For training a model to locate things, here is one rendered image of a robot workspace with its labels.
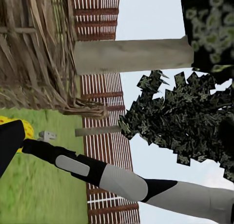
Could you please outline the wicker basket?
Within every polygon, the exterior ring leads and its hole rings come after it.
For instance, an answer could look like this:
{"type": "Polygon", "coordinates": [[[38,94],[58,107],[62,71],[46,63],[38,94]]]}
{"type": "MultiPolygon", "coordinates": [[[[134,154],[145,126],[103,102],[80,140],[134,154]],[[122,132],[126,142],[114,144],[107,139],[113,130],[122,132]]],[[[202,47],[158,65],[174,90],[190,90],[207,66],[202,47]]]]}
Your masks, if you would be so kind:
{"type": "Polygon", "coordinates": [[[0,109],[108,116],[101,103],[77,98],[72,15],[71,0],[0,0],[0,109]]]}

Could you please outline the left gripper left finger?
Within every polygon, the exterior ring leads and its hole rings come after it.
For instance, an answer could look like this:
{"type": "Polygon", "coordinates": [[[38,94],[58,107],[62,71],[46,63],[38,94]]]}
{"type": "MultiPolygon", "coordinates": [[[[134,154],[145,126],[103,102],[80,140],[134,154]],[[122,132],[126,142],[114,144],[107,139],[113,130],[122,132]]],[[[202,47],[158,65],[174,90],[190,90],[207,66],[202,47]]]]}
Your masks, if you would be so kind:
{"type": "Polygon", "coordinates": [[[0,125],[0,178],[25,139],[21,119],[0,125]]]}

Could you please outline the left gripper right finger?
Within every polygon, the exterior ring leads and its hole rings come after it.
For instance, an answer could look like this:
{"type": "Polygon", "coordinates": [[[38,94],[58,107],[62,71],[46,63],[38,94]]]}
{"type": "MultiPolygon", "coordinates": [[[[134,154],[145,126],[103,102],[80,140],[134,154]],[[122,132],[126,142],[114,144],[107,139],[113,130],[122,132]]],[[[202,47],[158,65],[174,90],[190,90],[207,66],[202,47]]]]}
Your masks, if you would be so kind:
{"type": "Polygon", "coordinates": [[[224,119],[219,128],[218,136],[234,158],[234,122],[224,119]]]}

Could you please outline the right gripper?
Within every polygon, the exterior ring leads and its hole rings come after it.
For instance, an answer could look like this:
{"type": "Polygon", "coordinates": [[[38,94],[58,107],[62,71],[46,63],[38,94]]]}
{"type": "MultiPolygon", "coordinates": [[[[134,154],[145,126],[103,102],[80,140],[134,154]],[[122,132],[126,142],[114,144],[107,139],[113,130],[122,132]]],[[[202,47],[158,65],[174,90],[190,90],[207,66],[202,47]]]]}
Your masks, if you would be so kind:
{"type": "MultiPolygon", "coordinates": [[[[33,154],[43,159],[45,149],[50,146],[50,143],[37,141],[35,139],[25,139],[19,148],[22,148],[22,153],[33,154]]],[[[44,160],[44,159],[43,159],[44,160]]]]}

